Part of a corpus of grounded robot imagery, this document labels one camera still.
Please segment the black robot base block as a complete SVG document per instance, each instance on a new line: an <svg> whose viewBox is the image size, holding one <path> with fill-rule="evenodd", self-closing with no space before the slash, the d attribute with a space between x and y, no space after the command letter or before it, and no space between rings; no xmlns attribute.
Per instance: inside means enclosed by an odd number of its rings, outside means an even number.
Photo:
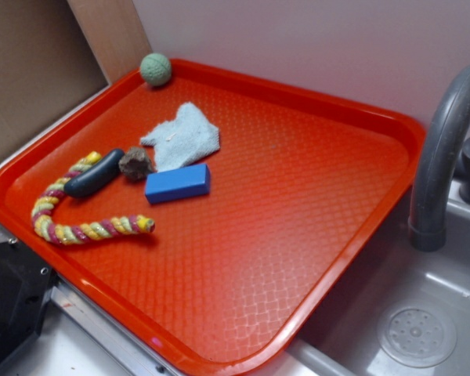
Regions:
<svg viewBox="0 0 470 376"><path fill-rule="evenodd" d="M40 336L55 278L24 242L0 243L0 370Z"/></svg>

